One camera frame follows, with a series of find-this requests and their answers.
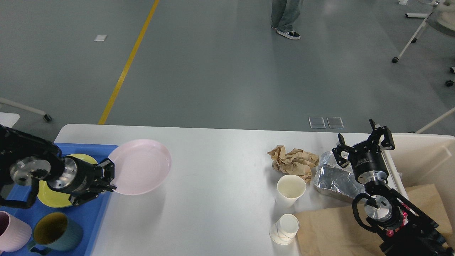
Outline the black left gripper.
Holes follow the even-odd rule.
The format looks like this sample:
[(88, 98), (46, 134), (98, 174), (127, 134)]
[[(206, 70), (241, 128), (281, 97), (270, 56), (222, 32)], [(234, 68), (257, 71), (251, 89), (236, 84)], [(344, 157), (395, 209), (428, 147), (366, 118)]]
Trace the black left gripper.
[(64, 168), (55, 180), (47, 181), (48, 187), (60, 193), (70, 194), (69, 202), (80, 206), (96, 199), (105, 191), (114, 191), (115, 164), (109, 158), (101, 163), (90, 164), (73, 156), (63, 158)]

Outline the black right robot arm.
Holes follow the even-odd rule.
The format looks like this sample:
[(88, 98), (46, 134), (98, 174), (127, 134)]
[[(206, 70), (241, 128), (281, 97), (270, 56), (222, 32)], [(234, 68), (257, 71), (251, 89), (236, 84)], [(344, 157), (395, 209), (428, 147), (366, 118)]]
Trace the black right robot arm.
[(438, 223), (387, 183), (389, 176), (383, 150), (395, 149), (391, 131), (370, 119), (372, 132), (354, 146), (346, 145), (342, 134), (332, 149), (337, 164), (352, 167), (356, 181), (364, 185), (352, 202), (356, 222), (381, 239), (380, 250), (387, 256), (453, 256)]

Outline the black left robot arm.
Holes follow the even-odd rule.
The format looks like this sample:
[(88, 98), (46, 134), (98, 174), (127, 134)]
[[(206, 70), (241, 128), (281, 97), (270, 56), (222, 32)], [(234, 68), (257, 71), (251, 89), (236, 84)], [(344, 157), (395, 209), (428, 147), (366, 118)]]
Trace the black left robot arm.
[(36, 202), (39, 182), (44, 181), (55, 192), (65, 193), (73, 206), (87, 203), (104, 191), (117, 189), (115, 164), (105, 158), (91, 164), (74, 156), (62, 156), (51, 141), (6, 127), (0, 127), (1, 186), (31, 186), (26, 201), (1, 198), (1, 205), (29, 209)]

